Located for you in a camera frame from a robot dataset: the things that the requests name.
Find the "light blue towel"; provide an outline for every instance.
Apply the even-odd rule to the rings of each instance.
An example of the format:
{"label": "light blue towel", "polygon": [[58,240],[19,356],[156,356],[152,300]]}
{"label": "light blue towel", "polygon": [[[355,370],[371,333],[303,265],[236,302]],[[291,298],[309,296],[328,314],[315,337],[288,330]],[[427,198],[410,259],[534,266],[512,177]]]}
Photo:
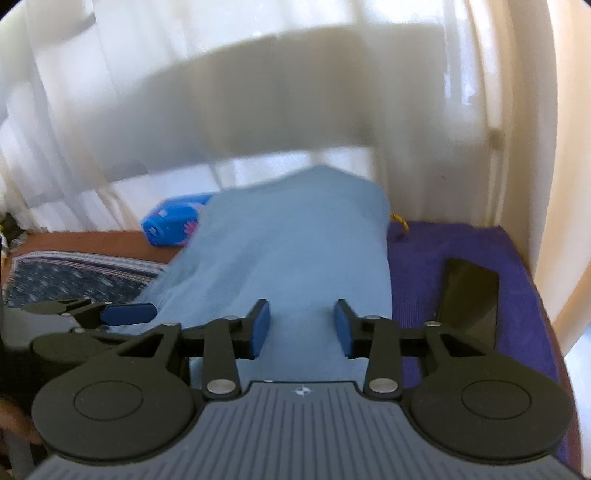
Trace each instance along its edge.
{"label": "light blue towel", "polygon": [[[253,380],[362,384],[367,360],[343,356],[332,311],[346,299],[360,315],[391,317],[381,188],[329,167],[215,196],[194,238],[137,299],[158,309],[139,333],[159,323],[201,325],[243,316],[258,299],[271,305],[261,355],[238,360],[243,388]],[[192,368],[200,384],[200,364]]]}

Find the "gray ribbed plate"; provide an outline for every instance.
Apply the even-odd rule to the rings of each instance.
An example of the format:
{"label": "gray ribbed plate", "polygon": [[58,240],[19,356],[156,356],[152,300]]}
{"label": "gray ribbed plate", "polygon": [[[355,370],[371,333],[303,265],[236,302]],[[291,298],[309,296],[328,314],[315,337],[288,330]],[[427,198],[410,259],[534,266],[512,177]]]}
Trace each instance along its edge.
{"label": "gray ribbed plate", "polygon": [[478,465],[437,450],[402,409],[362,397],[354,384],[254,383],[210,403],[169,450],[138,463],[87,466],[53,456],[31,480],[574,480],[553,457]]}

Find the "pink flower print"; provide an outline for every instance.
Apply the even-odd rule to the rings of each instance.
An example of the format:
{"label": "pink flower print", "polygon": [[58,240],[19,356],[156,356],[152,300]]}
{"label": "pink flower print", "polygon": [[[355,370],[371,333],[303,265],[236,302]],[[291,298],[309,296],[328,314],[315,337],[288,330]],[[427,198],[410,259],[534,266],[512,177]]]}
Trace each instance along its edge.
{"label": "pink flower print", "polygon": [[185,223],[183,230],[187,234],[187,238],[183,240],[181,245],[185,245],[186,243],[188,243],[189,240],[191,240],[191,237],[195,233],[195,230],[197,230],[198,226],[199,222],[196,222],[195,220],[189,220],[187,223]]}

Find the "metal screw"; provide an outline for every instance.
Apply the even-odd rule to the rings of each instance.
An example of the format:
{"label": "metal screw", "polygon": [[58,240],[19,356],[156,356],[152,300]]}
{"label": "metal screw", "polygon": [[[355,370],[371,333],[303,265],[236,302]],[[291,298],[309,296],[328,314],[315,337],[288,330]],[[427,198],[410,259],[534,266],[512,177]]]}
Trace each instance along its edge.
{"label": "metal screw", "polygon": [[217,378],[215,380],[211,380],[211,382],[207,384],[207,389],[216,395],[225,395],[227,393],[231,393],[235,388],[236,384],[227,378]]}
{"label": "metal screw", "polygon": [[391,378],[374,378],[369,382],[369,389],[376,393],[392,393],[398,389],[398,382]]}

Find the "sheer curtain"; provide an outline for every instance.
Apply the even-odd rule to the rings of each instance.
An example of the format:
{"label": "sheer curtain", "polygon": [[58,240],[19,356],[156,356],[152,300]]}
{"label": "sheer curtain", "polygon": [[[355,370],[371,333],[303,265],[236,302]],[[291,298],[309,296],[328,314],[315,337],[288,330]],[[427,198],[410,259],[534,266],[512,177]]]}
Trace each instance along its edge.
{"label": "sheer curtain", "polygon": [[541,0],[25,0],[0,21],[0,209],[135,229],[166,197],[331,164],[409,219],[502,225],[555,319],[585,267],[549,247],[553,26]]}

